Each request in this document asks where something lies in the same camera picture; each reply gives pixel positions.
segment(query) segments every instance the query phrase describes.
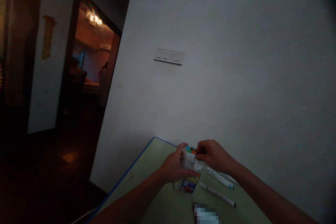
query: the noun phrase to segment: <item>dark floor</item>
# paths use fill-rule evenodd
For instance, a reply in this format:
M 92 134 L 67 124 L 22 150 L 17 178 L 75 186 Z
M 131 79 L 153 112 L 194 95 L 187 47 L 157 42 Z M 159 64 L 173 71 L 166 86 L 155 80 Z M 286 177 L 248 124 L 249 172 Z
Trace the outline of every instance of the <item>dark floor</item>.
M 1 146 L 1 224 L 70 224 L 106 196 L 89 182 L 104 109 L 92 95 L 76 101 L 58 129 Z M 77 223 L 85 223 L 89 216 Z

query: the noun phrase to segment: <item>person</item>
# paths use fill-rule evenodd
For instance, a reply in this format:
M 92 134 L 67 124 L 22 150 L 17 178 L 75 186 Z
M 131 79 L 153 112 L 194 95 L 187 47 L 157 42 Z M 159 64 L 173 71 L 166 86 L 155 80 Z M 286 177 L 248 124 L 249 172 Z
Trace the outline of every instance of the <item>person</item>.
M 109 62 L 106 61 L 105 65 L 101 68 L 101 70 L 99 71 L 99 74 L 98 74 L 100 89 L 103 89 L 103 87 L 104 87 L 104 80 L 105 80 L 105 75 L 106 75 L 107 64 L 108 63 Z
M 79 67 L 77 58 L 71 57 L 70 60 L 70 87 L 72 92 L 78 92 L 83 80 L 83 71 Z
M 193 170 L 181 168 L 180 156 L 182 148 L 186 145 L 181 143 L 176 152 L 170 154 L 157 171 L 108 206 L 93 218 L 90 224 L 139 223 L 156 194 L 166 183 L 196 175 Z M 199 142 L 196 151 L 199 153 L 196 156 L 198 160 L 233 177 L 272 223 L 317 223 L 237 162 L 215 140 Z

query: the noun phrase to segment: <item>blue table edge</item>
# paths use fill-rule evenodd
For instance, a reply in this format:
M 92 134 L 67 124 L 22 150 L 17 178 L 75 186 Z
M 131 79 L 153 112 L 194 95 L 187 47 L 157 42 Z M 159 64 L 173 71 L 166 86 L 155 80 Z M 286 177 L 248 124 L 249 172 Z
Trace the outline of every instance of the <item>blue table edge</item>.
M 123 180 L 123 178 L 126 176 L 126 174 L 130 171 L 130 169 L 133 167 L 133 165 L 135 164 L 135 162 L 137 162 L 137 160 L 139 159 L 139 157 L 143 154 L 143 152 L 147 149 L 147 147 L 151 144 L 151 142 L 154 140 L 154 138 L 157 138 L 163 142 L 166 142 L 170 145 L 173 145 L 175 147 L 177 147 L 176 145 L 169 143 L 165 140 L 162 140 L 161 138 L 158 137 L 153 137 L 152 140 L 147 144 L 147 146 L 143 149 L 143 151 L 140 153 L 140 155 L 136 158 L 136 160 L 133 162 L 133 164 L 128 168 L 128 170 L 124 173 L 124 175 L 121 177 L 121 179 L 119 179 L 118 183 L 112 188 L 112 190 L 108 193 L 108 195 L 105 197 L 105 199 L 101 202 L 101 204 L 99 205 L 99 207 L 97 207 L 97 209 L 93 212 L 93 214 L 91 214 L 90 218 L 87 220 L 87 222 L 85 224 L 88 224 L 93 217 L 98 213 L 98 211 L 100 210 L 100 208 L 105 204 L 105 202 L 107 201 L 107 199 L 111 196 L 111 194 L 114 192 L 114 190 L 117 188 L 117 186 L 120 184 L 120 182 Z

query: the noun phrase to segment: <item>marker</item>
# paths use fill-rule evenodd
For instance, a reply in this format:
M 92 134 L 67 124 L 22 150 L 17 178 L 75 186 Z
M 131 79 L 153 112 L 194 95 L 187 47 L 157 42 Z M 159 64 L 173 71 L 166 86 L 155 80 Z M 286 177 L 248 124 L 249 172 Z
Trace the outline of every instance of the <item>marker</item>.
M 227 175 L 227 174 L 225 174 L 225 173 L 219 173 L 220 175 L 223 175 L 225 178 L 227 178 L 228 180 L 231 180 L 233 183 L 236 183 L 237 185 L 239 185 L 238 184 L 238 182 L 233 178 L 233 177 L 231 177 L 231 176 L 229 176 L 229 175 Z
M 212 170 L 210 167 L 206 168 L 206 172 L 209 173 L 211 176 L 213 176 L 215 179 L 217 179 L 219 182 L 221 182 L 223 185 L 225 185 L 229 189 L 233 189 L 235 187 L 234 184 L 220 176 L 217 172 Z
M 214 189 L 208 187 L 206 184 L 203 184 L 202 182 L 200 183 L 200 186 L 202 188 L 204 188 L 205 190 L 207 190 L 209 193 L 212 193 L 213 195 L 217 196 L 218 198 L 220 198 L 221 200 L 225 201 L 226 203 L 228 203 L 230 206 L 236 207 L 236 203 L 234 203 L 232 200 L 224 197 L 222 194 L 220 194 L 219 192 L 215 191 Z

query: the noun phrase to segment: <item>light switch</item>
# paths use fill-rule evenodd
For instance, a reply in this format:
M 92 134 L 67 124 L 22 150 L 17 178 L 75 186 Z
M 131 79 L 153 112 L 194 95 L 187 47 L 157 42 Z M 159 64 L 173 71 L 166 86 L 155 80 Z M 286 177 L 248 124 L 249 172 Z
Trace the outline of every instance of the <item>light switch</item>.
M 176 65 L 182 65 L 184 60 L 184 52 L 170 51 L 165 49 L 157 48 L 154 60 L 169 62 Z

